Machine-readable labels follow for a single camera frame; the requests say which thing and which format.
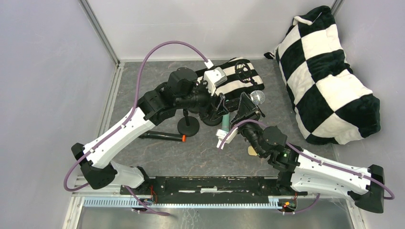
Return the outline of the black microphone orange end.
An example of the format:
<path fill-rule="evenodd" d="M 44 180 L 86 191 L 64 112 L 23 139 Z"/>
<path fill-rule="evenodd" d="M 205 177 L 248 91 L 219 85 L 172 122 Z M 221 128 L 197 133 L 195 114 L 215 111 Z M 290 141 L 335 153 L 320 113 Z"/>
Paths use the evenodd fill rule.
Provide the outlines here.
<path fill-rule="evenodd" d="M 139 136 L 141 139 L 159 139 L 159 140 L 169 140 L 169 141 L 179 141 L 185 142 L 186 135 L 181 134 L 172 134 L 172 133 L 164 133 L 164 132 L 156 132 L 156 131 L 147 131 Z"/>

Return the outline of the black glitter microphone silver head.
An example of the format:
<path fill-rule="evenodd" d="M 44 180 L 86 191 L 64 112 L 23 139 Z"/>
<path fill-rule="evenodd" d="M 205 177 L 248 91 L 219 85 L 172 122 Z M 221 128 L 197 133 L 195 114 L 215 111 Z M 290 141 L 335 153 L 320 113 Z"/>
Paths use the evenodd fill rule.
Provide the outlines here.
<path fill-rule="evenodd" d="M 229 111 L 233 112 L 241 108 L 243 105 L 250 106 L 254 104 L 256 106 L 261 105 L 264 103 L 266 96 L 263 91 L 255 90 L 249 94 L 242 92 L 238 98 L 227 100 L 224 103 L 224 108 Z"/>

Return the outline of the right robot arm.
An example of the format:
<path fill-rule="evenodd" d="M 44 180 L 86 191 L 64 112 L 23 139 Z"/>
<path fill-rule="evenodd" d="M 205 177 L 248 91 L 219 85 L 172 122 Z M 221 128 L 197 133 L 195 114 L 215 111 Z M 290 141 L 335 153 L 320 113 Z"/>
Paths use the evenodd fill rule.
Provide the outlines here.
<path fill-rule="evenodd" d="M 253 97 L 240 95 L 233 131 L 250 144 L 250 152 L 279 171 L 276 186 L 280 191 L 320 193 L 352 199 L 361 209 L 383 213 L 384 169 L 377 165 L 355 167 L 316 155 L 287 142 L 277 126 L 262 128 L 261 111 Z"/>

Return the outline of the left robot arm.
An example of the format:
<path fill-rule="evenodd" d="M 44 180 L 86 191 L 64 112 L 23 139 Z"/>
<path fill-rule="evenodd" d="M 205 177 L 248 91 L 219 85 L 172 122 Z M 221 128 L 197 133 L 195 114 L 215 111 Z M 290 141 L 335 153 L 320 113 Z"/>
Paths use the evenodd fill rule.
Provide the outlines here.
<path fill-rule="evenodd" d="M 179 109 L 198 108 L 201 119 L 218 119 L 227 108 L 225 96 L 215 92 L 226 80 L 220 67 L 205 71 L 201 81 L 193 70 L 179 68 L 166 82 L 136 99 L 124 118 L 96 140 L 85 145 L 74 144 L 72 152 L 89 186 L 92 189 L 111 184 L 140 186 L 145 181 L 145 173 L 140 168 L 118 164 L 113 158 L 143 133 L 174 117 Z"/>

